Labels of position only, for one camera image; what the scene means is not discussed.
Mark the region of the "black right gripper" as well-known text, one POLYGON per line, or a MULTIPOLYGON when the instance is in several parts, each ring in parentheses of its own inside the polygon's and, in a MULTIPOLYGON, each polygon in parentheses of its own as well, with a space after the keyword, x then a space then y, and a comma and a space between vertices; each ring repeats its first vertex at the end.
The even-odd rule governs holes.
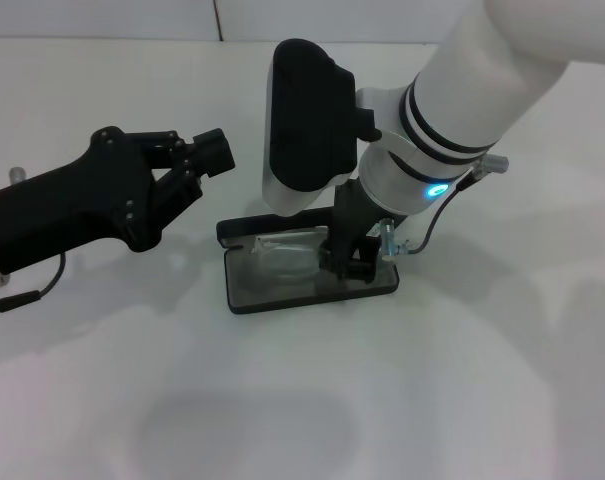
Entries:
MULTIPOLYGON (((219 128, 193 138, 191 143, 176 131, 127 133, 153 170, 180 170, 191 177, 212 178, 235 167, 230 145, 219 128)), ((359 179, 348 180, 335 190, 329 244, 320 246, 320 269, 338 280, 375 280, 380 239, 366 239, 381 220, 400 225, 406 215, 392 213, 374 202, 359 179), (352 258, 343 251, 354 251, 352 258)))

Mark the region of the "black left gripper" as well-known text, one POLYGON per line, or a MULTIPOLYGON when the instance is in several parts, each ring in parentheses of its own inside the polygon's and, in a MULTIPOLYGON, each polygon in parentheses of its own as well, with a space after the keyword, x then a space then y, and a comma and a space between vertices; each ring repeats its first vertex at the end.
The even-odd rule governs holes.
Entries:
POLYGON ((155 247, 160 228, 202 197, 201 168, 194 159, 154 160, 154 170, 168 170, 155 183, 145 138, 104 128, 77 160, 0 190, 0 272, 103 238, 134 252, 155 247))

